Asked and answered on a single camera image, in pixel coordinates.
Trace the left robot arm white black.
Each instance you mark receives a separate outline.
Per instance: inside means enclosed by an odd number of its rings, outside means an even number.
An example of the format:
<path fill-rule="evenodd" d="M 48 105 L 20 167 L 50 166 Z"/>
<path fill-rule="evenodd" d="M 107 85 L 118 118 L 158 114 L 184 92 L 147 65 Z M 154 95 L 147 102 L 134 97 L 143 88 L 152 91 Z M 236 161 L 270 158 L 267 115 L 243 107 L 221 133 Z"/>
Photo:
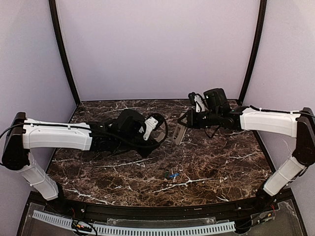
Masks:
<path fill-rule="evenodd" d="M 47 201 L 63 198 L 62 187 L 37 164 L 33 148 L 69 148 L 108 152 L 111 155 L 134 150 L 147 157 L 160 142 L 151 133 L 163 124 L 159 114 L 145 118 L 135 110 L 125 110 L 107 122 L 55 123 L 16 114 L 3 132 L 5 144 L 0 164 L 16 171 Z"/>

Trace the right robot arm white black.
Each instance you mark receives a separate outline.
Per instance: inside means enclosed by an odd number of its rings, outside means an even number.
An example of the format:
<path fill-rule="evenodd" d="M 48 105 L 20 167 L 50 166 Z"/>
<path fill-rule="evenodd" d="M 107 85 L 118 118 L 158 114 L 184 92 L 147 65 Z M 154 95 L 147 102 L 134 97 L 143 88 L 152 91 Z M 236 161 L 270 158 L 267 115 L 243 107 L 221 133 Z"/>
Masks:
<path fill-rule="evenodd" d="M 254 106 L 231 108 L 222 88 L 189 93 L 193 106 L 178 119 L 178 124 L 195 129 L 212 126 L 230 130 L 264 131 L 287 135 L 296 140 L 291 156 L 263 184 L 257 196 L 273 197 L 298 174 L 315 162 L 315 116 L 311 109 L 277 111 Z"/>

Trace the white remote control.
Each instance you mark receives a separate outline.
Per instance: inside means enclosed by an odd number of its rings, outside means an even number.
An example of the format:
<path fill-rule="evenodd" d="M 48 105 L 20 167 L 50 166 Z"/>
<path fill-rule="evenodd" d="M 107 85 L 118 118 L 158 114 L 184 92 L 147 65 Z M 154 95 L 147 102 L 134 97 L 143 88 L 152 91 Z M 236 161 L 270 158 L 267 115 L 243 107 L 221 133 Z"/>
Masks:
<path fill-rule="evenodd" d="M 187 128 L 177 124 L 173 133 L 172 141 L 174 142 L 175 145 L 180 145 L 182 142 L 184 135 L 186 133 Z"/>

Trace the grey battery cover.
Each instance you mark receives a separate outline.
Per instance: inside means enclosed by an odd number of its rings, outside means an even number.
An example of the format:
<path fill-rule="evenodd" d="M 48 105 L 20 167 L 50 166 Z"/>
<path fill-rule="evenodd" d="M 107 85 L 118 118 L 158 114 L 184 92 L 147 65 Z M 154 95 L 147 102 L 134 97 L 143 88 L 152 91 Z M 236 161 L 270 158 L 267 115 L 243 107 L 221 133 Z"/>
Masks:
<path fill-rule="evenodd" d="M 158 137 L 156 138 L 156 141 L 157 142 L 161 142 L 165 137 L 165 133 L 164 132 L 161 132 Z"/>

